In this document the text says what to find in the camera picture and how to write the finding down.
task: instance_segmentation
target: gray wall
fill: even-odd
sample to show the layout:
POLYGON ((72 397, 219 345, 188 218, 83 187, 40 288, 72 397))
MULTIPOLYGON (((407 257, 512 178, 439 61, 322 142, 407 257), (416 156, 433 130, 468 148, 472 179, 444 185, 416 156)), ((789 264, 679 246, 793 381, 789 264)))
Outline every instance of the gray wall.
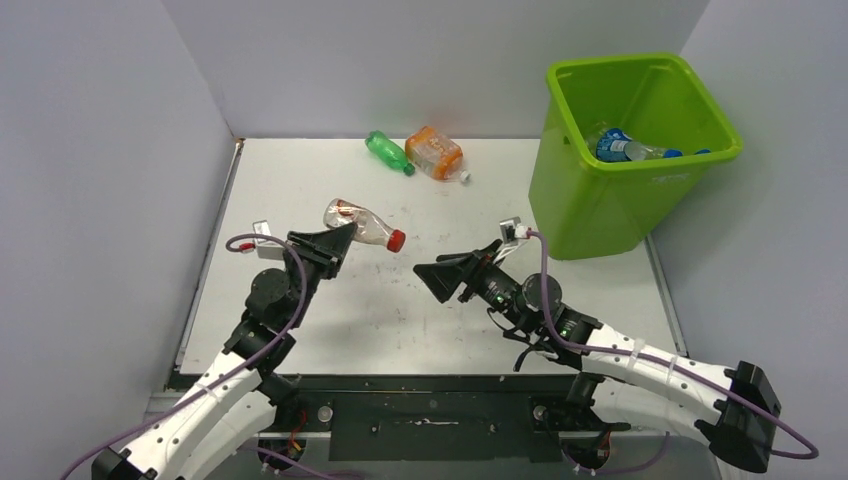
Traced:
POLYGON ((683 49, 746 146, 656 238, 692 354, 764 367, 783 418, 822 449, 773 459, 769 478, 845 476, 846 18, 838 0, 713 0, 683 49))
POLYGON ((708 0, 164 0, 239 136, 538 136, 566 58, 679 52, 708 0))
POLYGON ((0 64, 0 477, 55 479, 161 385, 233 142, 159 2, 4 1, 0 64))

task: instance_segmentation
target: green plastic bin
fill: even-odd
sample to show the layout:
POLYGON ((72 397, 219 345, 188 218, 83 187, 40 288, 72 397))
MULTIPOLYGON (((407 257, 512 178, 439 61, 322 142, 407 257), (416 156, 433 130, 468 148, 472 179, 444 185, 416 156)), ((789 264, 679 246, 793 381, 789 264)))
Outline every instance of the green plastic bin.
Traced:
POLYGON ((551 102, 530 184, 539 230, 560 260, 629 251, 742 139, 682 58, 587 58, 548 69, 551 102), (677 158, 605 163, 585 138, 601 122, 677 158), (711 153, 693 155, 708 148, 711 153))

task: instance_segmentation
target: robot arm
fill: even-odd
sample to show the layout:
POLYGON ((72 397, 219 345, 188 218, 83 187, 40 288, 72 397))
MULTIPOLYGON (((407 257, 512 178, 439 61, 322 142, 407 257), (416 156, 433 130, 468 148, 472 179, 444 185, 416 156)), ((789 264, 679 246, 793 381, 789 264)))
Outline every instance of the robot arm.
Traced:
POLYGON ((241 322, 206 373, 177 402, 189 403, 120 452, 102 451, 92 464, 92 479, 202 479, 270 426, 279 409, 294 409, 297 386, 273 372, 295 339, 286 334, 278 340, 278 332, 298 327, 318 283, 335 278, 356 227, 351 223, 315 234, 289 232, 287 243, 303 271, 288 250, 280 249, 286 270, 271 268, 254 278, 241 322), (246 368, 215 385, 249 359, 253 361, 246 368))
MULTIPOLYGON (((514 238, 520 228, 517 222, 502 224, 506 249, 516 248, 514 238)), ((733 466, 755 473, 766 471, 775 425, 704 384, 733 392, 779 417, 780 403, 762 370, 745 362, 736 369, 694 362, 617 332, 563 303, 555 279, 547 277, 547 295, 542 293, 540 273, 521 284, 513 280, 499 267, 506 256, 501 247, 502 241, 495 240, 480 250, 441 255, 436 263, 416 265, 414 272, 440 302, 449 300, 465 284, 460 302, 477 295, 489 305, 490 314, 509 320, 512 328, 503 336, 527 345, 515 371, 527 354, 538 353, 581 372, 567 399, 572 414, 590 411, 606 423, 625 422, 684 435, 708 445, 713 454, 733 466), (550 326, 545 309, 551 314, 550 326), (680 368, 702 381, 693 381, 680 368)))

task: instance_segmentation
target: bottle label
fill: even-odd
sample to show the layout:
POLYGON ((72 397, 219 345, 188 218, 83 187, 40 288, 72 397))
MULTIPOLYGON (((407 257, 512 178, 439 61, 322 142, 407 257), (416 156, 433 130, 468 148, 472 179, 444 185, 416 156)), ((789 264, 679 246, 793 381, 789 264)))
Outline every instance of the bottle label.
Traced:
POLYGON ((620 128, 610 128, 598 140, 595 156, 602 162, 628 162, 624 147, 632 141, 620 128))

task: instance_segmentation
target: red bottle cap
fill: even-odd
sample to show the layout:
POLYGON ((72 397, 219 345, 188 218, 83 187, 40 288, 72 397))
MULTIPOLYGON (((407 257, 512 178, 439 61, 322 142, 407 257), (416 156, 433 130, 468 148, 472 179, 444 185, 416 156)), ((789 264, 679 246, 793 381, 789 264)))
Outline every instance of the red bottle cap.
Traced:
POLYGON ((386 244, 386 248, 388 248, 390 252, 397 253, 401 248, 403 248, 403 243, 405 241, 406 234, 400 230, 395 230, 391 235, 389 235, 389 242, 386 244))

